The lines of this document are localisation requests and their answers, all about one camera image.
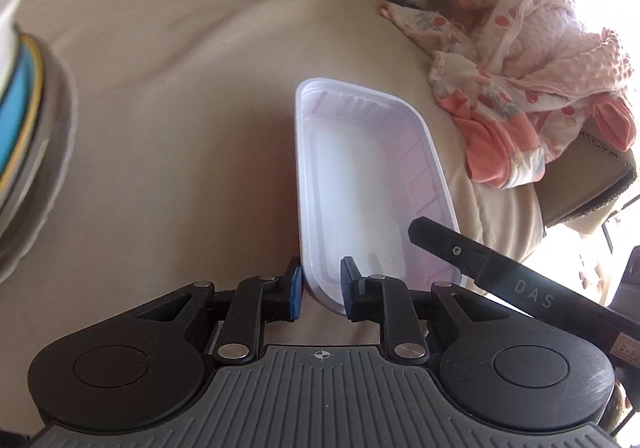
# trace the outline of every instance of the label sticker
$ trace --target label sticker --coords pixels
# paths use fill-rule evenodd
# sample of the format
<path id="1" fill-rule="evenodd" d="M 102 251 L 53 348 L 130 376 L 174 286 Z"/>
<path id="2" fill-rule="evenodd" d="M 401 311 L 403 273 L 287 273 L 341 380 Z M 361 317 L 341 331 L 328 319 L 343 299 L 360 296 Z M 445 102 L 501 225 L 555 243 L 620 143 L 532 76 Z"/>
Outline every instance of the label sticker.
<path id="1" fill-rule="evenodd" d="M 640 342 L 631 336 L 620 333 L 610 352 L 615 357 L 640 368 Z"/>

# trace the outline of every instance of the sofa armrest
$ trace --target sofa armrest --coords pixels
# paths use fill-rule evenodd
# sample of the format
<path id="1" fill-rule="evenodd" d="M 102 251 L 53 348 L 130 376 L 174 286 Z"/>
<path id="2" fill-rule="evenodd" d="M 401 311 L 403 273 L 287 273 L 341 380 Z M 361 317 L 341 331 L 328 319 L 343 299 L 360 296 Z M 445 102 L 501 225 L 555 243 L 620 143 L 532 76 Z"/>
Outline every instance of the sofa armrest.
<path id="1" fill-rule="evenodd" d="M 577 231 L 593 232 L 636 175 L 633 152 L 612 148 L 595 121 L 588 120 L 577 139 L 546 165 L 545 176 L 535 184 L 543 223 L 574 221 L 571 227 Z"/>

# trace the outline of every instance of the pink floral cloth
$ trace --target pink floral cloth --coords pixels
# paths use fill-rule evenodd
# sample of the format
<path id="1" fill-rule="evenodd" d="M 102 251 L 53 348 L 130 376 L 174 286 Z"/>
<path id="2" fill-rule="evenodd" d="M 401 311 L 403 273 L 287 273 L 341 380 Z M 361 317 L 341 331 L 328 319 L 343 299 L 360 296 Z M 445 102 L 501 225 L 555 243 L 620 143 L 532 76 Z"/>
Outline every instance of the pink floral cloth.
<path id="1" fill-rule="evenodd" d="M 633 70 L 616 33 L 587 32 L 574 0 L 456 1 L 451 21 L 391 3 L 381 12 L 433 55 L 429 81 L 466 138 L 471 180 L 540 180 L 588 117 L 613 146 L 633 144 Z"/>

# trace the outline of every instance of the brown fabric edge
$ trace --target brown fabric edge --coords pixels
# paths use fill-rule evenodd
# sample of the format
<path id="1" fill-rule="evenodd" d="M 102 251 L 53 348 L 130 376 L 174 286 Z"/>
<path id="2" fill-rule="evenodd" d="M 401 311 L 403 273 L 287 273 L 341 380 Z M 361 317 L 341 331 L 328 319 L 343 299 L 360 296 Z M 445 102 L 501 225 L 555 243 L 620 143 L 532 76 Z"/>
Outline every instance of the brown fabric edge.
<path id="1" fill-rule="evenodd" d="M 631 164 L 624 157 L 617 154 L 614 150 L 612 150 L 607 145 L 603 144 L 601 141 L 587 132 L 582 131 L 579 133 L 579 136 L 587 139 L 587 141 L 603 150 L 607 155 L 621 162 L 627 170 L 626 174 L 623 175 L 619 180 L 617 180 L 617 182 L 613 183 L 609 188 L 604 190 L 600 195 L 597 195 L 589 202 L 581 205 L 577 209 L 574 209 L 574 211 L 569 212 L 567 215 L 561 217 L 557 221 L 549 223 L 547 225 L 564 224 L 565 222 L 572 221 L 573 219 L 578 219 L 580 217 L 589 215 L 594 211 L 598 211 L 600 208 L 603 208 L 604 206 L 618 198 L 620 195 L 622 195 L 622 193 L 628 190 L 629 187 L 638 178 L 638 171 L 636 170 L 635 165 Z"/>

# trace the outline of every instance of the round black disc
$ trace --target round black disc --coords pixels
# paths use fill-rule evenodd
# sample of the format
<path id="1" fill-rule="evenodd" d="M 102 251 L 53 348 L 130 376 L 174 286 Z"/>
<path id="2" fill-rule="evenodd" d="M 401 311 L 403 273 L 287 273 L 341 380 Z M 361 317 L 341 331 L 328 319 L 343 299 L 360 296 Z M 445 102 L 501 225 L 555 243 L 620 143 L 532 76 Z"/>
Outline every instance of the round black disc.
<path id="1" fill-rule="evenodd" d="M 488 327 L 491 333 L 482 330 Z M 602 351 L 535 320 L 473 323 L 444 352 L 439 370 L 462 408 L 519 431 L 565 430 L 598 418 L 614 383 Z"/>
<path id="2" fill-rule="evenodd" d="M 78 430 L 138 430 L 173 414 L 204 380 L 201 355 L 165 323 L 98 323 L 43 349 L 29 370 L 44 417 Z"/>

